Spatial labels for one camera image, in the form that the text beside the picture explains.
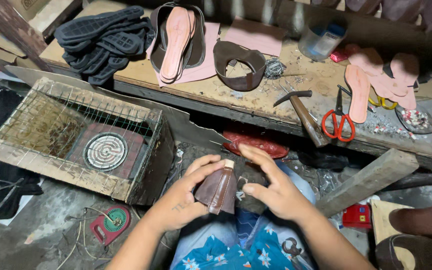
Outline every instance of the wooden hammer handle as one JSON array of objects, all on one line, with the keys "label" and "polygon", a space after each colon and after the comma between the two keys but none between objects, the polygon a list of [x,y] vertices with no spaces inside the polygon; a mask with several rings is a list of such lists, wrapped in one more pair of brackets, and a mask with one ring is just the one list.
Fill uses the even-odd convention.
[{"label": "wooden hammer handle", "polygon": [[289,100],[291,101],[291,104],[293,104],[299,119],[306,128],[306,131],[308,131],[309,137],[316,147],[319,148],[329,144],[326,136],[321,132],[321,127],[312,119],[311,115],[309,115],[308,109],[304,107],[300,98],[294,95],[290,97]]}]

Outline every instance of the yellow scissors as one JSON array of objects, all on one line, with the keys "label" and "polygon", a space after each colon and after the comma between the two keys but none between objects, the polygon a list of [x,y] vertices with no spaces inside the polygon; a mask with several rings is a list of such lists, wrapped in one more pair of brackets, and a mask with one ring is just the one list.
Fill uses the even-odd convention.
[{"label": "yellow scissors", "polygon": [[378,97],[378,103],[376,103],[374,100],[371,99],[371,97],[369,97],[368,101],[369,103],[371,103],[372,105],[376,106],[376,107],[383,107],[386,110],[392,110],[394,108],[396,108],[396,106],[398,105],[397,102],[393,102],[393,105],[391,105],[390,107],[386,106],[385,100],[386,98],[384,97],[380,97],[379,95],[376,94],[376,96]]}]

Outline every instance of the jeans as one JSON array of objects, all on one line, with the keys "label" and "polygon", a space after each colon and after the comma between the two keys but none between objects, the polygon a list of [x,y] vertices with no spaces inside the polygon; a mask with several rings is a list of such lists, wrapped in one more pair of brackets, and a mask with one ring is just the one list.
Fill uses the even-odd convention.
[{"label": "jeans", "polygon": [[[304,197],[312,204],[315,204],[315,194],[309,183],[288,168],[284,163],[276,163],[278,167],[290,177],[293,184]],[[277,232],[279,244],[282,244],[289,237],[293,237],[297,241],[296,248],[305,250],[300,237],[302,233],[297,228],[297,225],[295,226],[292,222],[274,216],[268,210],[258,218],[256,225],[242,248],[249,250],[251,244],[255,240],[256,234],[267,225],[270,225],[270,227]],[[191,250],[202,248],[210,235],[214,235],[227,247],[238,244],[239,238],[236,230],[235,216],[227,212],[220,212],[219,215],[207,214],[191,221],[188,225],[183,227],[179,234],[179,242],[169,269],[172,270]]]}]

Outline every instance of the red scissors handle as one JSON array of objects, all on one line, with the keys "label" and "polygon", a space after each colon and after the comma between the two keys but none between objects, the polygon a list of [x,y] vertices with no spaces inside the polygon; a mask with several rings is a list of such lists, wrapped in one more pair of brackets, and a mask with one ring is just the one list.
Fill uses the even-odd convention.
[{"label": "red scissors handle", "polygon": [[[335,110],[330,110],[322,117],[321,127],[324,134],[326,134],[327,137],[336,139],[338,138],[338,121],[336,120],[336,114],[334,113]],[[333,134],[329,133],[326,130],[326,119],[329,117],[330,114],[333,114]]]},{"label": "red scissors handle", "polygon": [[[355,129],[354,129],[354,124],[353,121],[351,120],[349,114],[345,114],[343,116],[341,116],[341,122],[339,123],[338,126],[338,120],[336,119],[336,114],[334,113],[335,110],[330,110],[329,112],[327,112],[323,117],[322,117],[322,121],[321,121],[321,127],[322,127],[322,131],[324,132],[324,134],[327,135],[327,137],[332,138],[332,139],[336,139],[338,138],[340,141],[342,142],[349,142],[352,139],[354,139],[354,135],[355,135]],[[329,133],[326,130],[326,119],[329,117],[329,115],[332,114],[333,115],[333,134]],[[342,137],[342,131],[343,131],[343,126],[344,126],[344,122],[347,121],[349,126],[351,127],[351,136],[349,138],[343,138]]]},{"label": "red scissors handle", "polygon": [[[349,138],[343,138],[341,136],[341,134],[343,133],[343,126],[344,126],[344,121],[347,121],[347,123],[349,124],[349,126],[351,127],[351,136]],[[337,131],[337,138],[342,141],[342,142],[349,142],[352,139],[354,139],[354,135],[356,134],[356,131],[354,130],[354,124],[353,124],[353,120],[351,120],[350,115],[349,114],[345,114],[343,116],[341,116],[341,122],[339,123],[339,128]]]}]

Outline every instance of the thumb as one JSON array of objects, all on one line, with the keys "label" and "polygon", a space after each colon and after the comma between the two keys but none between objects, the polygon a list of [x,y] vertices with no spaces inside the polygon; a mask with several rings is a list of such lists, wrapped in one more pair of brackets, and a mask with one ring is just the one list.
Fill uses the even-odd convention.
[{"label": "thumb", "polygon": [[275,196],[273,191],[269,190],[258,183],[247,183],[243,186],[244,193],[255,197],[267,205],[267,201],[270,201]]}]

